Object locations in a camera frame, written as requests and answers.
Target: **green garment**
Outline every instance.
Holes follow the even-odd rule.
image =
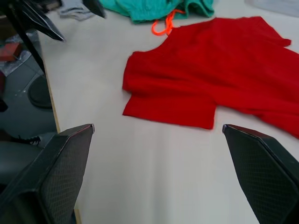
[[[175,8],[186,12],[176,13],[176,19],[185,19],[190,12],[208,17],[214,13],[213,0],[100,0],[100,2],[106,9],[131,17],[133,23],[163,19]]]

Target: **red object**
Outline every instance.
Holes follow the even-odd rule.
[[[11,62],[15,61],[16,57],[20,55],[22,47],[20,43],[7,43],[0,49],[0,61]]]
[[[185,14],[186,12],[182,11],[182,10],[178,10],[178,9],[174,9],[171,13],[169,13],[167,16],[166,16],[166,19],[165,19],[165,25],[166,25],[166,28],[165,30],[162,30],[161,32],[157,32],[155,30],[155,26],[159,23],[159,20],[155,20],[155,22],[153,23],[153,25],[151,26],[151,32],[156,35],[156,36],[161,36],[161,35],[164,35],[164,34],[167,34],[169,35],[172,28],[173,28],[173,24],[172,24],[172,20],[175,16],[176,13],[182,13],[182,14]]]
[[[174,28],[161,46],[128,59],[123,115],[212,129],[222,105],[299,138],[299,55],[290,44],[261,17]]]

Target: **gray fabric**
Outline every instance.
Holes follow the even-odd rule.
[[[7,185],[40,152],[36,146],[0,141],[0,184]]]

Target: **orange cord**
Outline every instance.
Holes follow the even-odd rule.
[[[163,34],[167,34],[169,35],[172,28],[173,28],[173,24],[172,24],[172,20],[174,18],[174,15],[175,13],[182,13],[182,14],[185,14],[186,12],[182,11],[182,10],[178,10],[178,9],[174,9],[171,13],[169,13],[165,19],[165,24],[166,24],[166,28],[165,30],[161,31],[161,32],[157,32],[155,31],[155,26],[158,24],[159,20],[156,20],[152,27],[151,27],[151,32],[154,34],[154,35],[157,35],[157,36],[161,36]]]

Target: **folded cloth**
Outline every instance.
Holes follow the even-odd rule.
[[[180,9],[185,14],[175,18],[188,18],[192,11],[198,15],[212,16],[213,0],[100,0],[103,7],[131,17],[133,23],[163,19],[172,10]]]
[[[290,44],[261,17],[174,28],[158,48],[128,59],[123,115],[212,129],[222,105],[299,138],[299,55]]]

